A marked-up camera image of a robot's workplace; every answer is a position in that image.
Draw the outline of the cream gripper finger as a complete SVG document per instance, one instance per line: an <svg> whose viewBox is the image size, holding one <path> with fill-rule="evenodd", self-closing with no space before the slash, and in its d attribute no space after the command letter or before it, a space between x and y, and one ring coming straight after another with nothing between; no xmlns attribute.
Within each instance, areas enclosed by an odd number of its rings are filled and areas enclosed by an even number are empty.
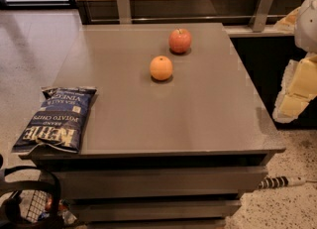
<svg viewBox="0 0 317 229"><path fill-rule="evenodd" d="M288 93L305 99L317 96L317 56L303 58L298 63Z"/></svg>
<svg viewBox="0 0 317 229"><path fill-rule="evenodd" d="M291 97L287 94L279 94L274 104L272 118L277 123L290 123L309 105L301 98Z"/></svg>

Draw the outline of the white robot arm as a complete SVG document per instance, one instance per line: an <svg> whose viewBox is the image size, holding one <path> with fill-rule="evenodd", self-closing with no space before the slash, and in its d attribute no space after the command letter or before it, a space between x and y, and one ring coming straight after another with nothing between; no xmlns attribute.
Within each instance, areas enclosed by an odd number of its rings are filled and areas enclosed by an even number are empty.
<svg viewBox="0 0 317 229"><path fill-rule="evenodd" d="M317 0L304 0L274 28L286 34L293 32L295 45L306 52L300 61L288 62L274 103L273 120L290 123L317 97Z"/></svg>

